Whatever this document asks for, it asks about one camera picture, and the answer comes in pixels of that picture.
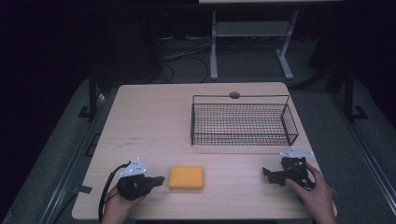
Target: hand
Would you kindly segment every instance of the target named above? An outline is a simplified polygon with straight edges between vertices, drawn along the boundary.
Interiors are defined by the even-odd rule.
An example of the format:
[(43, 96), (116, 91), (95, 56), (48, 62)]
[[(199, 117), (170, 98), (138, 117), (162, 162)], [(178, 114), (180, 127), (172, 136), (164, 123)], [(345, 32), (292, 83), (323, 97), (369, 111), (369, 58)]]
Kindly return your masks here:
[(306, 168), (314, 175), (316, 185), (310, 191), (303, 189), (296, 182), (286, 179), (286, 185), (292, 188), (303, 200), (309, 212), (318, 224), (336, 223), (332, 208), (332, 191), (320, 171), (308, 162)]
[(131, 210), (142, 202), (147, 195), (139, 197), (133, 201), (122, 198), (114, 187), (106, 197), (105, 212), (102, 224), (121, 224), (129, 216)]

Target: wooden table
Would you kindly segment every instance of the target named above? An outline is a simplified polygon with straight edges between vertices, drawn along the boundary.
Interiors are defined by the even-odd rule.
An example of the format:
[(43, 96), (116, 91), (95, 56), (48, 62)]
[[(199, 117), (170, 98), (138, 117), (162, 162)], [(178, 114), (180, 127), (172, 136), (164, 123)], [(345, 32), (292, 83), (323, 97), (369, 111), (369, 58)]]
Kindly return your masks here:
[[(97, 219), (100, 196), (108, 175), (121, 164), (140, 157), (146, 176), (165, 176), (161, 187), (131, 213), (133, 219), (284, 219), (311, 218), (297, 195), (269, 184), (262, 167), (281, 170), (280, 151), (289, 146), (191, 145), (193, 95), (289, 94), (283, 83), (211, 83), (133, 85), (120, 87), (73, 208), (76, 219)], [(312, 150), (292, 100), (298, 128), (295, 147)], [(314, 157), (307, 160), (318, 168)], [(170, 167), (204, 166), (204, 188), (170, 190)], [(118, 181), (119, 174), (112, 186)]]

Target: person's right hand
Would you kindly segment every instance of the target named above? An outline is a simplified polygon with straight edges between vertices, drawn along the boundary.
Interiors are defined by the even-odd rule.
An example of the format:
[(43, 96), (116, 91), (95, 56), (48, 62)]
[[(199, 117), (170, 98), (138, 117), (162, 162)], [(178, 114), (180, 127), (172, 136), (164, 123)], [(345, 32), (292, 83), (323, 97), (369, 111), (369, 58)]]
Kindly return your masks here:
[(314, 220), (318, 224), (337, 223), (332, 208), (332, 190), (327, 185), (320, 171), (308, 162), (306, 168), (314, 175), (316, 185), (310, 191), (303, 189), (296, 182), (286, 179), (286, 185), (292, 188), (303, 200)]

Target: yellow sponge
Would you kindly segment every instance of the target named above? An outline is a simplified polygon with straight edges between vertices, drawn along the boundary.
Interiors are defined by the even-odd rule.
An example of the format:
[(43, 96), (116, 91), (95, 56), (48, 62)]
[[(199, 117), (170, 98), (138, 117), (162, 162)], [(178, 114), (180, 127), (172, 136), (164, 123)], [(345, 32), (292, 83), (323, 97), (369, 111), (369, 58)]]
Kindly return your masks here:
[(204, 168), (202, 166), (172, 166), (169, 189), (203, 189)]

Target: floor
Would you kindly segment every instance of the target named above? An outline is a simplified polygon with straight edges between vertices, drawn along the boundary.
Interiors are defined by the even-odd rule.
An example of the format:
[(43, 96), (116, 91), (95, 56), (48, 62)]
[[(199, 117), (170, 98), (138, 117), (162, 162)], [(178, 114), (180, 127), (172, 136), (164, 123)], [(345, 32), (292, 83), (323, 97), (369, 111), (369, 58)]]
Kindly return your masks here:
[[(173, 58), (206, 41), (207, 38), (164, 40), (164, 58)], [(202, 48), (178, 60), (164, 59), (163, 71), (151, 83), (284, 82), (292, 87), (318, 72), (306, 65), (316, 42), (294, 40), (287, 53), (294, 79), (286, 80), (275, 54), (281, 42), (282, 39), (224, 38), (219, 42), (218, 80), (209, 78), (209, 51)], [(392, 198), (386, 197), (387, 189), (379, 184), (384, 180), (378, 178), (382, 174), (372, 169), (373, 160), (365, 156), (365, 149), (369, 148), (390, 188), (394, 188), (396, 131), (359, 81), (355, 81), (354, 105), (360, 105), (368, 119), (350, 123), (342, 112), (343, 89), (338, 93), (325, 90), (329, 78), (303, 90), (290, 90), (290, 95), (322, 173), (333, 188), (337, 220), (339, 223), (396, 223), (395, 211), (390, 206)], [(8, 213), (10, 222), (5, 223), (97, 223), (97, 220), (72, 218), (73, 191), (81, 186), (117, 89), (114, 87), (102, 95), (98, 114), (88, 121), (78, 118), (80, 109), (89, 104), (88, 81), (81, 83), (12, 205)], [(277, 223), (311, 223), (311, 220), (278, 220)]]

